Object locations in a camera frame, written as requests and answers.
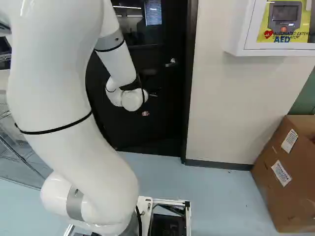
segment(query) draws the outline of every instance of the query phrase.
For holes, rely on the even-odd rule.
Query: white label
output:
[[[291,182],[291,176],[285,171],[284,167],[281,165],[281,162],[278,160],[271,169],[274,171],[276,177],[280,181],[283,187]]]
[[[299,135],[294,131],[294,129],[291,129],[281,144],[282,149],[287,153],[290,153],[298,137]]]

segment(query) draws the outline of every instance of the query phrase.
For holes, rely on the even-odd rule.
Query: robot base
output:
[[[191,236],[191,209],[188,201],[139,197],[141,236]],[[97,236],[69,225],[63,236]]]

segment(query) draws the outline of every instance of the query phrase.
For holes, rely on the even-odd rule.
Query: black door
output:
[[[187,1],[112,0],[112,4],[142,87],[150,96],[136,112],[112,105],[104,93],[109,74],[93,53],[86,82],[98,126],[117,150],[181,156]]]

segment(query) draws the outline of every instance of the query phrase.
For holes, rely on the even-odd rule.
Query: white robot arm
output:
[[[0,21],[13,38],[9,107],[54,170],[41,191],[44,206],[84,229],[121,234],[139,187],[92,115],[85,73],[93,49],[111,74],[106,90],[114,105],[135,111],[148,95],[119,89],[136,72],[110,0],[0,0]]]

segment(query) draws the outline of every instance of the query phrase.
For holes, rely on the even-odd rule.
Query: white wall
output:
[[[232,0],[199,0],[187,159],[252,164],[315,58],[236,58],[221,49]]]
[[[10,70],[0,70],[0,90],[5,91],[8,84]]]

